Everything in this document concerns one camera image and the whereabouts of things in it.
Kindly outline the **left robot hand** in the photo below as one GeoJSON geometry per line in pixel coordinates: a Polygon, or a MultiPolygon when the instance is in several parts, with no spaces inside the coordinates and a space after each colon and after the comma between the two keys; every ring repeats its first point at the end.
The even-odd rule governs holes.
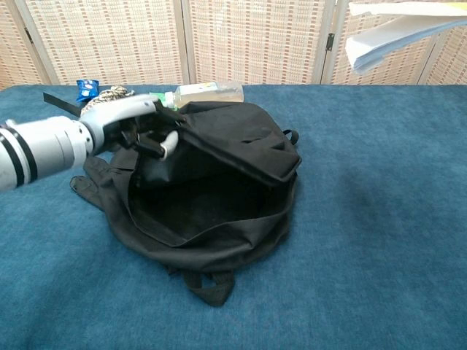
{"type": "Polygon", "coordinates": [[[151,94],[141,94],[95,105],[80,118],[98,155],[118,144],[165,160],[179,144],[177,129],[185,121],[151,94]]]}

